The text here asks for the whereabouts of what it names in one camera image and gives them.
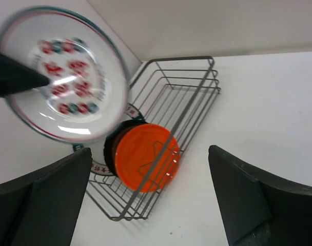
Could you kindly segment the dark green plate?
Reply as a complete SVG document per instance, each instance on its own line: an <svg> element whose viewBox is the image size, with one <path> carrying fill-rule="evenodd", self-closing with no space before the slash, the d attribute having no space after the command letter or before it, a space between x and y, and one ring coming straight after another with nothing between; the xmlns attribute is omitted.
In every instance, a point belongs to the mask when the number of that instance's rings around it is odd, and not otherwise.
<svg viewBox="0 0 312 246"><path fill-rule="evenodd" d="M110 134L110 136L107 136L104 144L104 160L106 166L114 176L118 177L115 169L114 157L119 142L121 141L122 137L132 128L143 124L146 124L145 120L126 120L120 123L119 127L112 134Z"/></svg>

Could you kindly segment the white plate red characters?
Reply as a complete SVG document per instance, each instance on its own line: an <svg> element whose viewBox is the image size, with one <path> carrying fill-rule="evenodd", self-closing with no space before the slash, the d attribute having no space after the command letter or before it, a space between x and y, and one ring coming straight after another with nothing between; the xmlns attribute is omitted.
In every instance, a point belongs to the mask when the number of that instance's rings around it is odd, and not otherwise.
<svg viewBox="0 0 312 246"><path fill-rule="evenodd" d="M16 11L0 27L0 53L49 79L46 86L5 97L39 134L86 144L121 122L129 73L112 40L86 17L51 6Z"/></svg>

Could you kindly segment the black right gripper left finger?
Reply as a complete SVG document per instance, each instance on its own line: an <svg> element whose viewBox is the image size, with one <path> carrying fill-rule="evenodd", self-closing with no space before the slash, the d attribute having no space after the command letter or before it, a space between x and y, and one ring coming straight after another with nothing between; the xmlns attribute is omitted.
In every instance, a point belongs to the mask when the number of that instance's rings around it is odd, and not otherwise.
<svg viewBox="0 0 312 246"><path fill-rule="evenodd" d="M0 245L70 245L91 166L82 148L0 184Z"/></svg>

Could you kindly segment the orange plastic plate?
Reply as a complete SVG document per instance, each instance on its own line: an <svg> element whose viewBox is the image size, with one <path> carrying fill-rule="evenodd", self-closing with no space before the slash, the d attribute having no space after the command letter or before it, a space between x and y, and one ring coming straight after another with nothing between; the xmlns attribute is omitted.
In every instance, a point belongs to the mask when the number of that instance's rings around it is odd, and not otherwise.
<svg viewBox="0 0 312 246"><path fill-rule="evenodd" d="M142 124L130 129L120 140L114 165L119 179L137 190L170 136L170 131L156 124ZM180 167L180 147L173 137L140 192L154 192L170 183Z"/></svg>

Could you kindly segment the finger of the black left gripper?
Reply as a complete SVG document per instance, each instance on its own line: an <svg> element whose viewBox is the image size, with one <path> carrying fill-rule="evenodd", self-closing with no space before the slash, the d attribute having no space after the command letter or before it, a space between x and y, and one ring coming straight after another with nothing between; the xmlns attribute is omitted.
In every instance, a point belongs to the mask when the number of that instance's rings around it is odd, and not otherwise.
<svg viewBox="0 0 312 246"><path fill-rule="evenodd" d="M50 79L0 53L0 97L47 86Z"/></svg>

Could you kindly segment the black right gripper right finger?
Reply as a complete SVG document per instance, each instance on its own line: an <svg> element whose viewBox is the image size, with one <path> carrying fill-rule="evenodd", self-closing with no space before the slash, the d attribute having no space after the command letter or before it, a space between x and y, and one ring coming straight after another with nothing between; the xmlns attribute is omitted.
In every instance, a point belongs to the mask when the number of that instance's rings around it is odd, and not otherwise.
<svg viewBox="0 0 312 246"><path fill-rule="evenodd" d="M229 245L312 245L312 187L212 145L208 162Z"/></svg>

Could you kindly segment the white plate green lettered rim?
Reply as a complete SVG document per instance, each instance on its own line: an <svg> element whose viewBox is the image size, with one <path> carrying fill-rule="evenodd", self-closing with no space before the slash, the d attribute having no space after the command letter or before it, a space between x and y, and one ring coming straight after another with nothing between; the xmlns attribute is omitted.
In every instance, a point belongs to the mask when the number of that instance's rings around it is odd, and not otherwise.
<svg viewBox="0 0 312 246"><path fill-rule="evenodd" d="M130 120L130 119L145 120L143 114L133 104L128 104L123 121ZM97 142L91 143L89 145L85 145L86 147L90 148L92 152L93 161L92 161L91 172L93 174L97 174L101 176L114 176L105 164L105 160L104 160L105 140L106 139L102 139ZM85 146L83 144L74 144L72 146L72 149L75 152Z"/></svg>

